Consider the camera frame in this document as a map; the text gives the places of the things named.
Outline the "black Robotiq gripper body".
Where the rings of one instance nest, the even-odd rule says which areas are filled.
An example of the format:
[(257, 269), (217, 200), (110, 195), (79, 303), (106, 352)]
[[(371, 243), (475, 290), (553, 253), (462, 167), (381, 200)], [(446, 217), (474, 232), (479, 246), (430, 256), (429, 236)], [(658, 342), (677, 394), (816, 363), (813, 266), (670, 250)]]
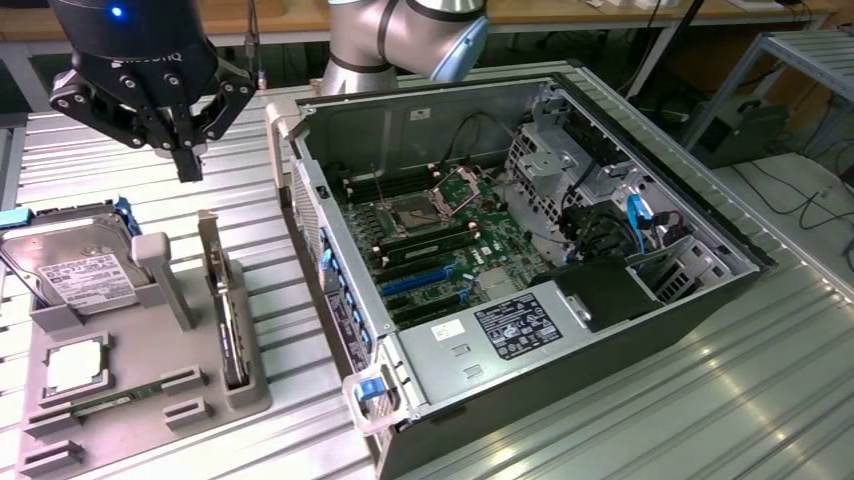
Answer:
[(51, 106), (62, 109), (77, 82), (110, 98), (129, 102), (123, 77), (154, 106), (177, 103), (167, 90), (182, 89), (195, 103), (222, 84), (221, 58), (203, 31), (195, 1), (52, 1), (50, 3), (73, 48), (73, 69), (55, 78)]

